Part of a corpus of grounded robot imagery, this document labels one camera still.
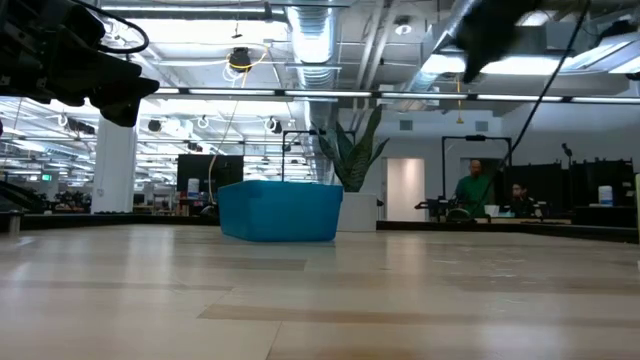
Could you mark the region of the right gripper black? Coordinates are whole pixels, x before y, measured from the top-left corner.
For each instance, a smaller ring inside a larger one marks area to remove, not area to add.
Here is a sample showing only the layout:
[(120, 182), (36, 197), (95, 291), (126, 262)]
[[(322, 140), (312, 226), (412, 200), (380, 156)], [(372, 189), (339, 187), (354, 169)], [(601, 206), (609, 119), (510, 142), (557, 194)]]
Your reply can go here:
[(467, 54), (462, 82), (471, 83), (516, 37), (516, 23), (542, 0), (478, 0), (463, 16), (454, 44)]

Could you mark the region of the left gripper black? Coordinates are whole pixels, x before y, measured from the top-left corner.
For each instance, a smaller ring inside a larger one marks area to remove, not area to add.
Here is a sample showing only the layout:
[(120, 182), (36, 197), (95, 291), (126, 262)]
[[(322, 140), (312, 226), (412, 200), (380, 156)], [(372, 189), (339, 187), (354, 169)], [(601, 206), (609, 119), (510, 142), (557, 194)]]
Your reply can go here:
[(0, 96), (82, 106), (120, 127), (137, 123), (140, 102), (160, 83), (122, 60), (139, 53), (103, 43), (103, 17), (138, 26), (84, 0), (0, 0)]

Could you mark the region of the blue plastic basket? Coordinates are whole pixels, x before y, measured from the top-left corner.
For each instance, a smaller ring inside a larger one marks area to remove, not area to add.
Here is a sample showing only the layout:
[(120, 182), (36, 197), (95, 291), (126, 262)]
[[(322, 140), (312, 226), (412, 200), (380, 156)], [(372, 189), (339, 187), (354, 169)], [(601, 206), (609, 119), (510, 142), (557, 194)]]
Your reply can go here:
[(218, 192), (223, 234), (252, 242), (335, 238), (344, 191), (338, 185), (251, 180)]

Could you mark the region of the white building column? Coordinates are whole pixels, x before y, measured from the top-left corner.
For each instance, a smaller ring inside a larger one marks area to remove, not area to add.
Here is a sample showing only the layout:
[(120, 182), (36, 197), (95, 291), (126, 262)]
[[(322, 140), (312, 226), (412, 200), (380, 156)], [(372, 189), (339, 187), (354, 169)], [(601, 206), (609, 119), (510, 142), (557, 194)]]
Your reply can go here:
[(92, 192), (92, 213), (129, 213), (133, 208), (137, 127), (99, 119)]

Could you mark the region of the person in green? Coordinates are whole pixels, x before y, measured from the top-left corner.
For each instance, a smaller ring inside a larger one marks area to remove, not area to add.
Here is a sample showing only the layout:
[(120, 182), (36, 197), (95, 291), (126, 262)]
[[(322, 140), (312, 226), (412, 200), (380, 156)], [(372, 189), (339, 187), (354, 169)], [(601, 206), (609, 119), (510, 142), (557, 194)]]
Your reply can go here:
[(458, 205), (473, 218), (487, 217), (486, 205), (493, 205), (495, 200), (492, 178), (483, 172), (482, 162), (478, 159), (470, 161), (470, 172), (461, 178), (455, 189)]

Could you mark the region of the seated person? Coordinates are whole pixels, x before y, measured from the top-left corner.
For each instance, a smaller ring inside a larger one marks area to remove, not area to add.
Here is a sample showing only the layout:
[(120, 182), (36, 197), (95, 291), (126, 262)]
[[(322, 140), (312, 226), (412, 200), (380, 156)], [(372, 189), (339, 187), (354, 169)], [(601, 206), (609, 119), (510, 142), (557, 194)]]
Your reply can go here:
[(512, 185), (510, 211), (517, 217), (526, 217), (531, 214), (532, 200), (528, 196), (527, 186), (524, 183)]

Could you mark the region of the white door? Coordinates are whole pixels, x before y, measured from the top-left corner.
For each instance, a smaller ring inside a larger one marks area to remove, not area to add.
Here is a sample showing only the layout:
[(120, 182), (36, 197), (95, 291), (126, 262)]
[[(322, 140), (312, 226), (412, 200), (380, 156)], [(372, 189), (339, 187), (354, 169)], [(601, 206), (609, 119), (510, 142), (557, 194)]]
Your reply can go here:
[(386, 207), (389, 221), (424, 222), (426, 212), (415, 206), (426, 199), (425, 162), (420, 158), (388, 158)]

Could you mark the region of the green snake plant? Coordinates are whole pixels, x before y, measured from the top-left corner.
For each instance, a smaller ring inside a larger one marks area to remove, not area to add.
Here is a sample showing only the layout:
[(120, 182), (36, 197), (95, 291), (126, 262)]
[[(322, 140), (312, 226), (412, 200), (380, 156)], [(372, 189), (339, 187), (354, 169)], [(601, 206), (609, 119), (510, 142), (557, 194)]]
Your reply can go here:
[(351, 141), (344, 128), (337, 123), (334, 128), (322, 130), (318, 142), (322, 153), (333, 164), (334, 173), (345, 192), (361, 190), (369, 168), (382, 154), (389, 138), (379, 144), (375, 135), (382, 120), (383, 106), (378, 105), (371, 113), (362, 136)]

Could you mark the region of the white plant pot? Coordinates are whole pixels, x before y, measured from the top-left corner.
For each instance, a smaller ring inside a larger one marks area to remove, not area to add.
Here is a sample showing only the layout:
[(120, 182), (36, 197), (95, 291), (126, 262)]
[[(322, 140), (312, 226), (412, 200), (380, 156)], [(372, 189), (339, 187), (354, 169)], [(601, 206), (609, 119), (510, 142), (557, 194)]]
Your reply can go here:
[(344, 193), (338, 220), (339, 232), (374, 232), (377, 219), (375, 194)]

